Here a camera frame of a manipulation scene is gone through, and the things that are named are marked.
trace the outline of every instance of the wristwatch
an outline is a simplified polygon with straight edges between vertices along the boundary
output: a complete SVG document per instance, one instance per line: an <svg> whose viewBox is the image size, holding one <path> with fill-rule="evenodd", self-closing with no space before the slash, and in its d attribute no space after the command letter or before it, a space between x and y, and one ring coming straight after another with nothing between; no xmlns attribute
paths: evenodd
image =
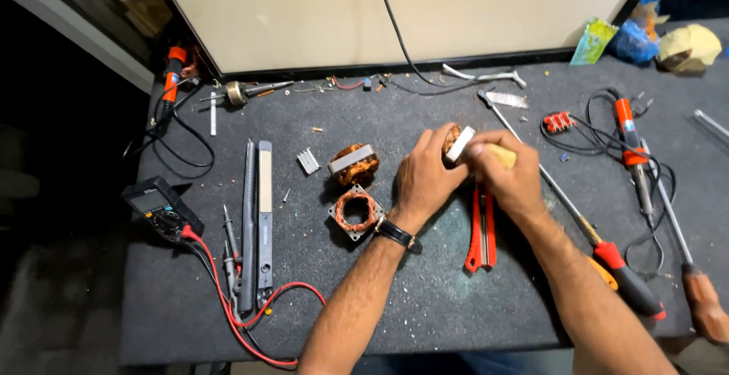
<svg viewBox="0 0 729 375"><path fill-rule="evenodd" d="M380 217L375 224L375 234L382 234L383 236L394 240L407 249L407 251L413 254L419 255L423 252L423 244L417 237L411 236L405 231L397 227L393 222L385 219L384 216Z"/></svg>

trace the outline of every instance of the multimeter dial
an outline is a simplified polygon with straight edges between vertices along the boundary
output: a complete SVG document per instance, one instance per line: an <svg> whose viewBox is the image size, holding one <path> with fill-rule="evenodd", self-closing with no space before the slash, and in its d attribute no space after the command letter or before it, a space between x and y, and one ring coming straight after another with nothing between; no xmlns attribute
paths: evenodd
<svg viewBox="0 0 729 375"><path fill-rule="evenodd" d="M151 216L151 223L157 231L169 239L176 238L182 231L182 227L185 226L185 222L178 213L168 211L154 213Z"/></svg>

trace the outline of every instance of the right hand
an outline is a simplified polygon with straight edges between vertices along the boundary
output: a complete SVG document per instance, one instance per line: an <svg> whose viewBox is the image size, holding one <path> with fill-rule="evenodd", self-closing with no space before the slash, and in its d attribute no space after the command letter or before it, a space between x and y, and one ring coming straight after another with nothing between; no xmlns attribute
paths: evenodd
<svg viewBox="0 0 729 375"><path fill-rule="evenodd" d="M505 170L484 143L494 143L516 153L514 167ZM548 214L540 188L539 154L509 131L476 134L461 157L475 173L477 183L486 184L499 207L517 224Z"/></svg>

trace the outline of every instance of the white wall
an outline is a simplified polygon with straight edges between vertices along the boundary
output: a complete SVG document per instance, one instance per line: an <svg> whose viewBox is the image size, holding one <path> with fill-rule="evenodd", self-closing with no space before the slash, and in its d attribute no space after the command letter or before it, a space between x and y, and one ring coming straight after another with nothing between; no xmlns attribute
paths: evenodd
<svg viewBox="0 0 729 375"><path fill-rule="evenodd" d="M405 61L382 0L176 0L224 73ZM626 0L389 0L413 60L577 44Z"/></svg>

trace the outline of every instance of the workbench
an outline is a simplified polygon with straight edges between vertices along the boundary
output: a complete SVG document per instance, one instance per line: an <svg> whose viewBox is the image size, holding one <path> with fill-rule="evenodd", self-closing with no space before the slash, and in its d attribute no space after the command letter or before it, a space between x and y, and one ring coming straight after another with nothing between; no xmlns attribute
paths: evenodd
<svg viewBox="0 0 729 375"><path fill-rule="evenodd" d="M704 24L714 30L723 44L727 43L726 20ZM628 96L644 93L643 102L654 100L650 111L637 119L637 129L647 139L651 153L675 169L678 193L674 209L688 246L697 264L713 278L724 307L729 306L725 261L729 255L729 228L724 219L729 209L729 140L692 117L695 109L702 109L729 126L726 56L722 54L703 77L695 78L661 74L654 67L642 69L611 57L603 57L593 66L521 66L518 73L528 83L524 90L508 80L481 88L495 85L497 91L529 98L529 109L499 109L524 142L539 150L540 162L594 223L598 233L614 241L621 251L647 231L628 172L605 156L570 154L569 161L560 162L563 151L545 143L537 126L542 117L554 111L570 110L584 117L588 96L604 86ZM439 80L437 72L425 74ZM392 78L412 88L432 91L416 79L414 74ZM461 82L451 77L445 80ZM354 82L341 80L343 85ZM289 88L289 96L279 90L262 98L254 97L243 109L218 107L215 137L209 135L209 102L197 102L210 96L213 89L205 86L179 111L214 147L215 165L203 176L196 178L203 173L200 169L196 172L181 164L161 146L157 153L152 148L142 153L139 180L163 176L170 184L192 183L182 198L205 223L203 239L217 258L221 279L226 237L222 206L225 203L230 210L239 235L243 159L249 137L256 142L273 143L276 287L303 281L329 297L367 244L367 240L361 240L360 245L353 245L327 213L345 191L328 180L326 164L336 152L360 142L375 147L381 165L369 193L387 210L393 204L391 190L399 162L424 129L435 129L448 121L481 130L502 128L494 114L475 100L473 91L479 87L434 97L415 96L394 86L378 93L374 89L366 93L361 88L293 92L320 83L323 79L296 83ZM162 84L155 86L151 104L162 91ZM609 105L597 103L595 108L596 125L612 131L615 124ZM520 121L522 116L529 121ZM312 131L313 127L323 128L323 132ZM583 141L576 135L564 137L570 142ZM180 149L183 156L199 162L208 159L203 146L174 123L166 141ZM305 175L296 160L297 154L307 147L322 165L310 176ZM282 203L289 188L288 200ZM470 184L462 186L420 232L423 254L406 256L397 271L384 314L365 354L436 349L528 350L571 345L544 274L529 245L504 214L497 212L496 266L490 272L464 271L471 236L471 188ZM564 225L578 248L589 252L587 239L544 182L542 193L554 218ZM661 297L668 315L661 322L645 324L658 338L694 336L680 278L681 254L669 222L662 224L658 238L666 250L666 259L661 275L650 281L650 286ZM231 333L215 288L196 257L174 251L153 235L141 233L132 241L125 272L123 364L252 359ZM634 255L636 264L643 268L652 268L657 262L655 247L650 243ZM264 317L253 333L268 354L295 357L320 309L313 293L288 291L273 305L273 314Z"/></svg>

